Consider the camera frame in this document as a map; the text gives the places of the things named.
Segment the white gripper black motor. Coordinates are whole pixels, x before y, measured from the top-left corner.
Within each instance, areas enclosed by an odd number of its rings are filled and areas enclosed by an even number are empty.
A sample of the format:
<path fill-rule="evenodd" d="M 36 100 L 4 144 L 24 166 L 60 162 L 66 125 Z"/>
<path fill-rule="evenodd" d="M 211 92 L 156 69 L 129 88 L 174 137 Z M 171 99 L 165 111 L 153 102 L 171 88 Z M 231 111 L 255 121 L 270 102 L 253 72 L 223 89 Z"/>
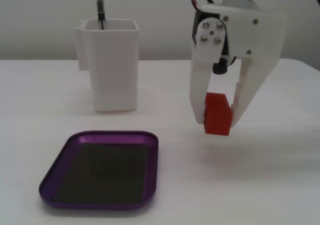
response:
<path fill-rule="evenodd" d="M 221 0 L 196 5 L 192 32 L 189 98 L 198 124 L 205 120 L 205 99 L 214 64 L 241 60 L 235 86 L 232 126 L 240 120 L 280 58 L 286 17 L 263 10 L 254 0 Z"/>

